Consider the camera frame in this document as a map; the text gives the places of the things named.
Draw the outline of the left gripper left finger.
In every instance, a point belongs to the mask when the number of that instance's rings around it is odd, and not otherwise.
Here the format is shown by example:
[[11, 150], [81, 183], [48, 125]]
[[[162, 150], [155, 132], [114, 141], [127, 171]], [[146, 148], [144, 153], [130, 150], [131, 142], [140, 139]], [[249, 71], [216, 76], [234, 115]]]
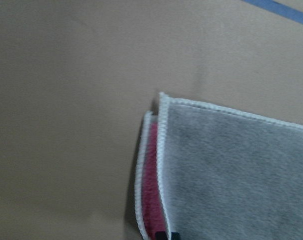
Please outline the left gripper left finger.
[[166, 232], [165, 231], [157, 231], [155, 233], [156, 240], [166, 240]]

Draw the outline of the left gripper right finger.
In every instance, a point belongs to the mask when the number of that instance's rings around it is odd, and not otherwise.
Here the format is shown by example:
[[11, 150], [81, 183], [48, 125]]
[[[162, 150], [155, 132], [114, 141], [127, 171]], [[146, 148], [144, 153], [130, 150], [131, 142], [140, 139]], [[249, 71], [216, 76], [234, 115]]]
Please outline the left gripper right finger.
[[180, 240], [180, 234], [178, 232], [171, 232], [171, 240]]

